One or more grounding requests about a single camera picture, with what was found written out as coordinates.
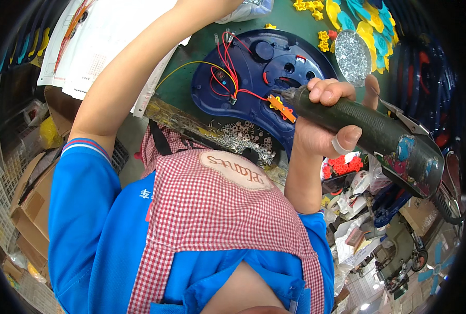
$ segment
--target yellow wire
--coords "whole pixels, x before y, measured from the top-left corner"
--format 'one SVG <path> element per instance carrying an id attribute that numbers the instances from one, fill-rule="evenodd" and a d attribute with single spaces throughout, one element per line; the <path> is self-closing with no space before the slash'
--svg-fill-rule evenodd
<path id="1" fill-rule="evenodd" d="M 188 62 L 188 63 L 184 63 L 182 66 L 180 66 L 180 67 L 178 67 L 177 69 L 173 70 L 172 72 L 170 72 L 169 75 L 167 75 L 164 79 L 162 79 L 162 81 L 161 81 L 158 85 L 156 85 L 156 88 L 154 89 L 154 91 L 156 91 L 156 90 L 158 89 L 158 87 L 160 87 L 160 85 L 161 85 L 166 79 L 168 79 L 168 77 L 169 77 L 170 75 L 172 75 L 175 71 L 179 70 L 179 69 L 182 68 L 183 66 L 186 66 L 186 65 L 192 64 L 192 63 L 206 63 L 206 64 L 210 64 L 210 65 L 213 65 L 213 66 L 215 66 L 216 68 L 220 69 L 220 70 L 223 71 L 224 73 L 226 73 L 226 74 L 230 77 L 231 81 L 233 82 L 233 85 L 235 86 L 235 98 L 236 98 L 236 94 L 238 93 L 238 86 L 236 86 L 235 80 L 234 80 L 233 77 L 230 75 L 230 73 L 226 72 L 226 70 L 224 70 L 224 69 L 221 68 L 220 66 L 218 66 L 218 65 L 216 65 L 216 64 L 213 64 L 213 63 L 210 63 L 210 62 L 206 62 L 206 61 L 191 61 L 191 62 Z"/>

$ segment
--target orange plastic strip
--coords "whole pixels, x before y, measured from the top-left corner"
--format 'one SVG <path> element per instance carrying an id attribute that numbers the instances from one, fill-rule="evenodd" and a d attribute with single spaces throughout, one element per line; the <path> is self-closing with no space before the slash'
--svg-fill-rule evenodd
<path id="1" fill-rule="evenodd" d="M 296 117 L 291 112 L 289 112 L 288 108 L 284 106 L 284 104 L 282 104 L 281 101 L 275 98 L 275 96 L 269 95 L 268 101 L 270 102 L 270 104 L 272 104 L 272 106 L 275 107 L 276 110 L 280 110 L 282 115 L 286 116 L 290 122 L 296 123 Z"/>

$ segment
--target electric screwdriver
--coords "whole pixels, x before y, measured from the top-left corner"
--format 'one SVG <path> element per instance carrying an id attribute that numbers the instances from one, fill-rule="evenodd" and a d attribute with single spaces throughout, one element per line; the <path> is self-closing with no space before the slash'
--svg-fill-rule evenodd
<path id="1" fill-rule="evenodd" d="M 402 110 L 381 100 L 396 119 L 361 103 L 341 98 L 333 106 L 310 101 L 306 85 L 280 91 L 295 112 L 337 133 L 347 125 L 362 128 L 357 145 L 374 155 L 383 173 L 418 198 L 432 197 L 443 175 L 444 158 L 423 126 L 402 114 Z"/>

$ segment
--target shirt sleeve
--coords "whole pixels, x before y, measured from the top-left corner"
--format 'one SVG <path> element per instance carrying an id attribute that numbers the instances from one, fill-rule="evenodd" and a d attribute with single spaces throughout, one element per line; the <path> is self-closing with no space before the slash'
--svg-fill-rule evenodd
<path id="1" fill-rule="evenodd" d="M 121 191 L 109 155 L 96 142 L 73 139 L 57 163 L 48 214 L 48 268 L 57 300 L 86 313 L 93 260 L 104 223 Z"/>
<path id="2" fill-rule="evenodd" d="M 324 221 L 324 211 L 315 214 L 299 214 L 299 218 L 308 232 L 313 250 L 318 255 L 322 279 L 324 280 L 324 313 L 330 313 L 334 303 L 334 263 L 329 243 L 325 238 L 327 225 Z"/>

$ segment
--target red gingham apron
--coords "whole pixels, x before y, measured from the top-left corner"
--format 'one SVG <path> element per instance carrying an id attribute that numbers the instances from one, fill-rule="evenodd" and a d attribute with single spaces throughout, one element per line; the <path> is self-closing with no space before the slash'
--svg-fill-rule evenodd
<path id="1" fill-rule="evenodd" d="M 171 139 L 179 138 L 182 143 L 175 132 L 162 131 L 167 139 L 171 135 Z M 177 140 L 174 144 L 169 141 L 172 152 L 178 149 L 176 143 Z M 270 250 L 298 256 L 305 288 L 311 289 L 311 313 L 324 312 L 322 273 L 306 229 L 289 201 L 259 167 L 238 155 L 208 149 L 158 156 L 148 132 L 141 153 L 146 172 L 155 167 L 156 177 L 153 203 L 148 209 L 146 246 L 128 313 L 149 313 L 151 302 L 163 299 L 175 253 L 233 249 Z M 233 163 L 234 160 L 244 167 Z M 263 183 L 264 187 L 246 188 L 229 179 L 227 171 L 246 176 L 247 183 Z"/>

